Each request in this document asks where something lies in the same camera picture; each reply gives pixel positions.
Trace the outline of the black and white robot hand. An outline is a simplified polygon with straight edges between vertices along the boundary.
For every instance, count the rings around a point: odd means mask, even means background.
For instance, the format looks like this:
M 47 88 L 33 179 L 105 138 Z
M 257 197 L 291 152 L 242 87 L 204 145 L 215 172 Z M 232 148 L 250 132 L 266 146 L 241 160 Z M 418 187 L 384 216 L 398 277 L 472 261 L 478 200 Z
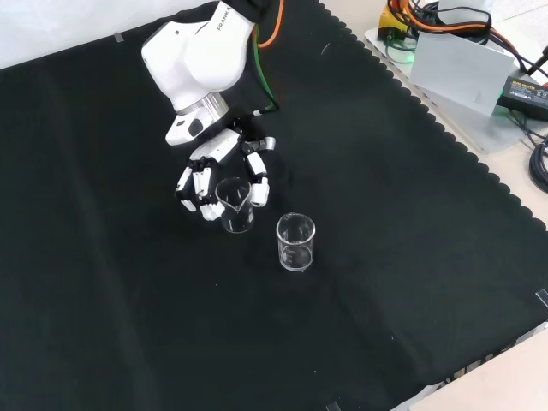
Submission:
M 242 155 L 251 184 L 251 204 L 263 207 L 270 194 L 267 168 L 260 153 L 272 151 L 276 139 L 263 136 L 256 140 L 252 129 L 241 121 L 202 142 L 188 158 L 188 164 L 176 184 L 176 197 L 190 212 L 199 211 L 206 221 L 223 215 L 225 206 L 215 194 L 215 172 L 235 153 Z

